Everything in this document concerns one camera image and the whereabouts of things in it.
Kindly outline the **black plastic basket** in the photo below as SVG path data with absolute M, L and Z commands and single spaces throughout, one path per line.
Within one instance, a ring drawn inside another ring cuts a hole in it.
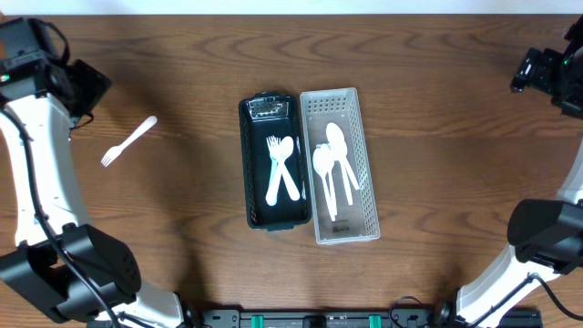
M 239 120 L 249 226 L 283 231 L 309 222 L 310 182 L 296 98 L 257 93 L 239 103 Z M 268 190 L 271 159 L 278 165 Z

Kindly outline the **white spoon pair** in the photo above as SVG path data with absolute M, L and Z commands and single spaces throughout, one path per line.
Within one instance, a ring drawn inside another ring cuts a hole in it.
M 334 153 L 336 159 L 341 163 L 341 167 L 344 169 L 347 178 L 353 184 L 354 188 L 358 190 L 360 188 L 358 180 L 355 177 L 352 166 L 347 159 L 348 148 L 343 131 L 337 124 L 330 122 L 326 126 L 326 137 L 329 141 L 332 152 Z
M 338 210 L 337 210 L 337 202 L 336 202 L 336 195 L 335 195 L 335 188 L 334 188 L 334 184 L 333 184 L 333 174 L 332 174 L 332 169 L 334 166 L 334 158 L 333 158 L 332 150 L 331 150 L 330 145 L 328 143 L 321 144 L 320 149 L 322 149 L 324 151 L 324 155 L 326 157 L 325 168 L 327 171 L 330 200 L 331 200 L 331 210 L 332 210 L 331 217 L 332 217 L 332 221 L 335 221 L 336 216 L 338 215 Z

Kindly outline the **clear plastic basket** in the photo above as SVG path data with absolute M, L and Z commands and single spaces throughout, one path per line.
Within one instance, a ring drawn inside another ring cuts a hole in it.
M 346 87 L 306 91 L 301 93 L 300 102 L 316 241 L 319 244 L 338 244 L 378 239 L 381 232 L 357 89 Z M 335 221 L 331 220 L 326 205 L 322 179 L 312 164 L 314 150 L 323 143 L 329 144 L 326 126 L 330 122 L 343 131 L 348 148 L 347 159 L 360 186 L 356 190 L 350 182 L 353 205 L 349 206 L 343 189 L 341 166 L 332 152 L 338 210 Z

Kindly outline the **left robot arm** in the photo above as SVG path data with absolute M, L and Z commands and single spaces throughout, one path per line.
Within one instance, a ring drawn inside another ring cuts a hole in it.
M 129 247 L 94 226 L 82 199 L 70 134 L 109 87 L 83 61 L 2 62 L 1 130 L 18 209 L 2 281 L 55 323 L 191 327 L 189 307 L 142 280 Z

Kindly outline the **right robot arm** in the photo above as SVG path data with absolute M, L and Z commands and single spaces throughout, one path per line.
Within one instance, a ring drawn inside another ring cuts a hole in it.
M 572 118 L 582 117 L 582 24 L 564 34 L 568 46 L 527 51 L 510 89 L 531 87 Z M 554 200 L 521 200 L 506 231 L 507 243 L 472 282 L 455 292 L 434 315 L 439 327 L 496 327 L 537 287 L 582 265 L 582 157 L 577 155 Z

